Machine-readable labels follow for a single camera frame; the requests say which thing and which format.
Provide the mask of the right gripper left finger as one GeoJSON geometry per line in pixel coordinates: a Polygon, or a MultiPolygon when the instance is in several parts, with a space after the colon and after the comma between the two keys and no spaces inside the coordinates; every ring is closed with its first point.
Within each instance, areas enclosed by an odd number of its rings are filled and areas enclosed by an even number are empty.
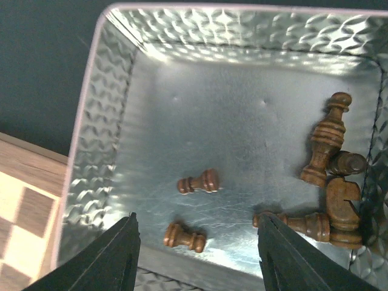
{"type": "Polygon", "coordinates": [[[139,251],[138,221],[131,213],[24,290],[133,290],[139,251]]]}

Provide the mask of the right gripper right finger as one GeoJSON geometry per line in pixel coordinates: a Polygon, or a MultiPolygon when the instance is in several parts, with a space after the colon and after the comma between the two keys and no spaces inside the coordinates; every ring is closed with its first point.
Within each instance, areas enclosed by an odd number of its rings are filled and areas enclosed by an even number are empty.
{"type": "Polygon", "coordinates": [[[309,244],[273,214],[258,224],[266,290],[377,290],[309,244]]]}

